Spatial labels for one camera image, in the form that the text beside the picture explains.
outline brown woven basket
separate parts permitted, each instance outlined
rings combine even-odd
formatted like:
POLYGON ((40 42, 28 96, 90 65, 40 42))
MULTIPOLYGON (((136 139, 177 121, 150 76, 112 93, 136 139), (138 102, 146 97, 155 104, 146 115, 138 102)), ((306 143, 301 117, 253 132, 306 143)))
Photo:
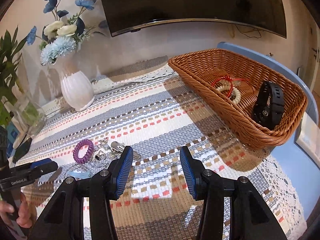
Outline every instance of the brown woven basket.
POLYGON ((284 75, 242 55, 225 49, 209 49, 169 59, 169 66, 182 80, 206 101, 221 119, 236 133, 239 140, 252 149, 284 144, 299 125, 308 99, 302 89, 284 75), (244 78, 237 87, 241 100, 235 105, 226 97, 227 91, 218 92, 210 84, 225 75, 244 78), (251 119, 263 81, 272 81, 284 92, 284 114, 273 131, 251 119))

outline blue flower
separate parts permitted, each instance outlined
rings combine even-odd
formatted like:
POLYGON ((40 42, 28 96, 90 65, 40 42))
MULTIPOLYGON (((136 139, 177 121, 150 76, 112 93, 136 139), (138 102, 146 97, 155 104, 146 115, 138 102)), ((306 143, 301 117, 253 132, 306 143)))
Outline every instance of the blue flower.
POLYGON ((37 31, 37 27, 34 26, 31 31, 29 32, 29 34, 27 35, 27 43, 28 45, 32 45, 35 42, 36 39, 36 31, 37 31))
POLYGON ((93 5, 95 4, 96 1, 97 0, 76 0, 75 4, 77 6, 85 7, 88 10, 93 10, 94 9, 93 5))
POLYGON ((58 37, 41 52, 41 64, 54 63, 58 57, 67 55, 76 48, 76 41, 71 37, 58 37))

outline wall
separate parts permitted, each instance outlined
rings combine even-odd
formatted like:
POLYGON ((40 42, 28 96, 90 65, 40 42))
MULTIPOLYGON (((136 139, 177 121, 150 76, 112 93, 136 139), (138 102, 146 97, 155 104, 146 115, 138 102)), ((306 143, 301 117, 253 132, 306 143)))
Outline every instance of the wall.
MULTIPOLYGON (((232 25, 213 22, 188 22, 158 25, 141 29, 136 33, 125 33, 116 37, 95 35, 82 45, 77 55, 79 68, 94 78, 111 70, 164 55, 175 56, 191 51, 215 48, 220 41, 228 41, 263 54, 272 53, 274 58, 296 72, 308 63, 309 12, 301 0, 283 0, 287 23, 287 39, 261 32, 262 38, 247 38, 232 25)), ((0 35, 8 29, 11 33, 19 25, 18 39, 22 39, 35 25, 38 35, 44 25, 53 21, 53 15, 43 14, 46 2, 43 0, 15 0, 0 22, 0 35)), ((60 9, 74 14, 78 7, 74 0, 62 0, 60 9)), ((84 21, 96 25, 105 19, 101 1, 93 11, 84 13, 84 21)), ((59 77, 54 69, 40 64, 40 50, 36 40, 32 46, 23 48, 23 64, 18 76, 30 89, 40 105, 61 95, 59 77)))

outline metal bolt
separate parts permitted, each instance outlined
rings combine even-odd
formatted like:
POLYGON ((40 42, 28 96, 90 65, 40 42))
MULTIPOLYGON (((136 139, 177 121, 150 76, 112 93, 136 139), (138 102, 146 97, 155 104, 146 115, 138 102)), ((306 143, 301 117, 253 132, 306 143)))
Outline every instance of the metal bolt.
POLYGON ((70 183, 73 182, 73 180, 74 180, 73 177, 67 177, 67 178, 66 178, 66 183, 67 183, 67 184, 70 184, 70 183))
POLYGON ((242 182, 242 183, 247 183, 249 181, 249 179, 245 176, 241 176, 239 177, 239 180, 242 182))
POLYGON ((109 174, 109 171, 108 170, 102 170, 102 171, 100 171, 100 175, 102 176, 102 177, 105 177, 105 176, 107 176, 109 174))
POLYGON ((211 176, 213 174, 213 171, 212 170, 204 170, 203 174, 206 176, 211 176))

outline tv screen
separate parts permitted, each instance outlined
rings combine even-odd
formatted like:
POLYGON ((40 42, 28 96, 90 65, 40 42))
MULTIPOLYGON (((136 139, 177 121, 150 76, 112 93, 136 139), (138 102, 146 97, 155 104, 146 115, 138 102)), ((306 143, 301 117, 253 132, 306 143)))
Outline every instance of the tv screen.
POLYGON ((220 21, 286 38, 282 0, 102 0, 112 36, 179 21, 220 21))

